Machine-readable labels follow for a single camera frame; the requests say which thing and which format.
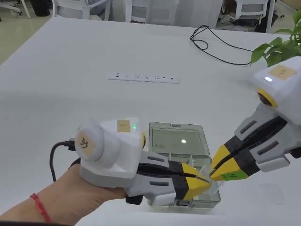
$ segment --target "plastic box lid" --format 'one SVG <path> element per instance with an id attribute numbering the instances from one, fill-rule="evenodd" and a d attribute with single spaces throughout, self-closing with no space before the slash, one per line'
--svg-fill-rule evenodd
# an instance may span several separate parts
<path id="1" fill-rule="evenodd" d="M 149 151 L 202 156 L 210 154 L 202 126 L 159 122 L 150 123 Z"/>

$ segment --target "power outlet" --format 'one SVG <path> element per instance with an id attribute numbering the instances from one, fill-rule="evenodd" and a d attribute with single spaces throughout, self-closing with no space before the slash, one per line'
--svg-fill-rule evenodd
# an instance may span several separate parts
<path id="1" fill-rule="evenodd" d="M 107 79 L 180 84 L 179 79 L 175 78 L 174 76 L 138 74 L 138 73 L 120 73 L 120 72 L 107 73 Z"/>

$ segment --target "hand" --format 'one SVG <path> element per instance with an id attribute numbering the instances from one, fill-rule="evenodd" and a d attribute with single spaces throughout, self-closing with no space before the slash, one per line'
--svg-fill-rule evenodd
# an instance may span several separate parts
<path id="1" fill-rule="evenodd" d="M 79 169 L 79 164 L 71 166 L 61 178 L 37 194 L 52 223 L 75 225 L 105 201 L 125 198 L 122 188 L 96 187 L 84 181 Z M 0 221 L 45 222 L 31 198 L 3 213 Z"/>
<path id="2" fill-rule="evenodd" d="M 70 167 L 55 183 L 38 193 L 50 218 L 74 225 L 105 201 L 125 198 L 122 188 L 96 187 L 79 176 L 80 165 Z"/>

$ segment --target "black cable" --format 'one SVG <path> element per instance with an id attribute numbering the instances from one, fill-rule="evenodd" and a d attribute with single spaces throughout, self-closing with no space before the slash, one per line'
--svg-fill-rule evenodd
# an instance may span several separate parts
<path id="1" fill-rule="evenodd" d="M 190 40 L 192 41 L 192 43 L 193 43 L 199 50 L 203 51 L 204 53 L 208 54 L 209 56 L 211 56 L 211 57 L 213 57 L 213 58 L 215 58 L 215 59 L 217 59 L 217 60 L 220 60 L 220 61 L 222 61 L 222 62 L 224 62 L 224 63 L 227 63 L 227 64 L 230 64 L 230 65 L 244 66 L 244 65 L 249 65 L 249 64 L 251 63 L 251 62 L 249 62 L 249 63 L 246 63 L 246 64 L 236 64 L 236 63 L 232 63 L 232 62 L 228 62 L 228 61 L 226 61 L 226 60 L 220 59 L 220 58 L 218 58 L 218 57 L 216 57 L 216 56 L 214 56 L 214 55 L 208 53 L 208 52 L 206 51 L 206 50 L 209 48 L 208 42 L 206 42 L 206 41 L 204 41 L 204 40 L 201 40 L 201 39 L 195 39 L 195 37 L 196 37 L 198 34 L 202 33 L 203 31 L 205 31 L 205 30 L 207 30 L 207 29 L 208 29 L 208 30 L 209 30 L 216 38 L 218 38 L 220 41 L 222 41 L 223 43 L 227 44 L 228 46 L 231 46 L 231 47 L 237 48 L 237 49 L 241 49 L 241 50 L 244 50 L 244 51 L 252 52 L 252 50 L 245 49 L 245 48 L 241 48 L 241 47 L 237 47 L 237 46 L 233 46 L 233 45 L 231 45 L 231 44 L 225 42 L 225 41 L 222 40 L 220 37 L 218 37 L 218 36 L 217 36 L 217 35 L 209 28 L 209 26 L 207 26 L 207 25 L 201 25 L 201 26 L 198 27 L 198 28 L 193 32 L 193 34 L 190 36 Z M 197 41 L 200 41 L 200 42 L 206 44 L 206 47 L 205 47 L 205 48 L 201 48 L 201 47 L 197 44 Z"/>
<path id="2" fill-rule="evenodd" d="M 65 146 L 65 147 L 68 147 L 68 150 L 75 151 L 74 139 L 58 142 L 52 147 L 51 152 L 50 152 L 50 158 L 49 158 L 49 166 L 50 166 L 50 171 L 51 171 L 53 182 L 56 182 L 55 169 L 53 168 L 53 157 L 55 155 L 55 150 L 59 146 Z"/>

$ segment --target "green tape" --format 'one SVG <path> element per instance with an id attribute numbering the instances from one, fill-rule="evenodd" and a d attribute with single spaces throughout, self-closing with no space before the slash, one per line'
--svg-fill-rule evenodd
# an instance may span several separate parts
<path id="1" fill-rule="evenodd" d="M 229 180 L 242 180 L 248 178 L 249 176 L 242 170 L 239 170 L 236 172 L 222 174 L 222 177 L 224 178 L 225 181 L 229 181 Z"/>

